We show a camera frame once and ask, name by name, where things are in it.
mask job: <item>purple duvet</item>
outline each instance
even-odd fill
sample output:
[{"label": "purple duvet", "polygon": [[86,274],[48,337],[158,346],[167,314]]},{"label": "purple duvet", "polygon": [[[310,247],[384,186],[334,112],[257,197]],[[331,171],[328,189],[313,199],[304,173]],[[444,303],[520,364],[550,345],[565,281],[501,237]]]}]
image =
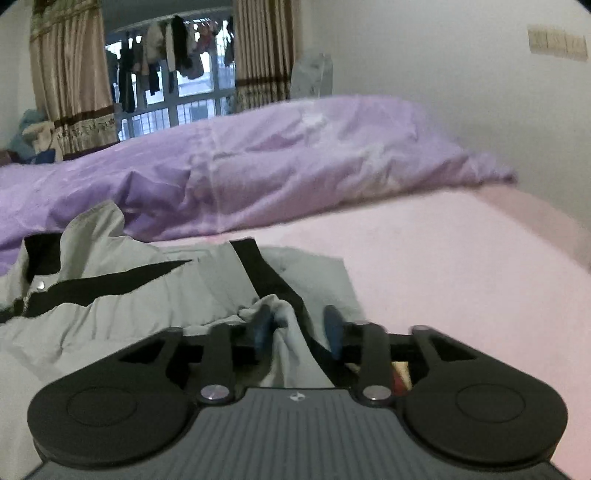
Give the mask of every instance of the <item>purple duvet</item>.
[{"label": "purple duvet", "polygon": [[511,180],[489,154],[383,96],[268,106],[127,140],[78,160],[0,168],[0,274],[23,237],[111,199],[149,242],[269,225],[345,202]]}]

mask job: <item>beige curtain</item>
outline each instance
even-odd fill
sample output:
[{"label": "beige curtain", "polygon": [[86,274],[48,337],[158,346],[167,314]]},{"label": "beige curtain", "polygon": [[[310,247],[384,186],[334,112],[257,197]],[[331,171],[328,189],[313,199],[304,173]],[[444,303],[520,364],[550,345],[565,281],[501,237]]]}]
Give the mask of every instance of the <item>beige curtain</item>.
[{"label": "beige curtain", "polygon": [[236,111],[288,99],[296,47],[292,0],[235,0],[234,19]]},{"label": "beige curtain", "polygon": [[30,49],[37,108],[64,157],[116,143],[100,0],[35,0]]}]

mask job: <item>light switch panel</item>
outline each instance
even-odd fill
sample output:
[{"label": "light switch panel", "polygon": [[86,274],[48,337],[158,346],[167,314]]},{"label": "light switch panel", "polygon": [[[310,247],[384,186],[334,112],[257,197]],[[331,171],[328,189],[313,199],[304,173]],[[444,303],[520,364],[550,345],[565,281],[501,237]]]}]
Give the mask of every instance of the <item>light switch panel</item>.
[{"label": "light switch panel", "polygon": [[530,51],[555,57],[568,57],[573,60],[587,61],[587,41],[581,35],[572,35],[564,30],[543,25],[529,25],[527,34]]},{"label": "light switch panel", "polygon": [[548,30],[548,50],[554,55],[566,56],[566,32],[563,30]]},{"label": "light switch panel", "polygon": [[587,41],[585,37],[566,35],[566,50],[570,58],[584,60],[588,58]]},{"label": "light switch panel", "polygon": [[546,30],[530,28],[527,31],[530,36],[530,50],[540,52],[548,49],[548,34]]}]

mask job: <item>circular wheel cover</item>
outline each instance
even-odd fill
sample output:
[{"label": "circular wheel cover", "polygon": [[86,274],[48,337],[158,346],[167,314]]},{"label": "circular wheel cover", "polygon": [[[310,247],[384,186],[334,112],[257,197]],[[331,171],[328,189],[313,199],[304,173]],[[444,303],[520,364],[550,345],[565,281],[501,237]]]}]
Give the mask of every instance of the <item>circular wheel cover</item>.
[{"label": "circular wheel cover", "polygon": [[551,387],[487,359],[437,367],[406,396],[403,415],[431,449],[482,466],[549,458],[567,421]]},{"label": "circular wheel cover", "polygon": [[29,406],[28,424],[48,460],[108,468],[161,450],[177,438],[190,412],[182,390],[162,373],[118,362],[43,388]]}]

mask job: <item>mattress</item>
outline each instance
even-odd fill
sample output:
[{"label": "mattress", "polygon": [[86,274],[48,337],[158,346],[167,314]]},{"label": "mattress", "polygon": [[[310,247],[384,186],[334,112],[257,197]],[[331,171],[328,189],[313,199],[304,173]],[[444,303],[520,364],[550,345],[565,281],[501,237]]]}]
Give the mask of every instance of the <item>mattress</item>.
[{"label": "mattress", "polygon": [[524,219],[478,193],[445,190],[156,244],[252,236],[343,258],[368,320],[392,333],[430,325],[553,386],[569,409],[553,462],[591,478],[591,276],[536,233],[540,218]]}]

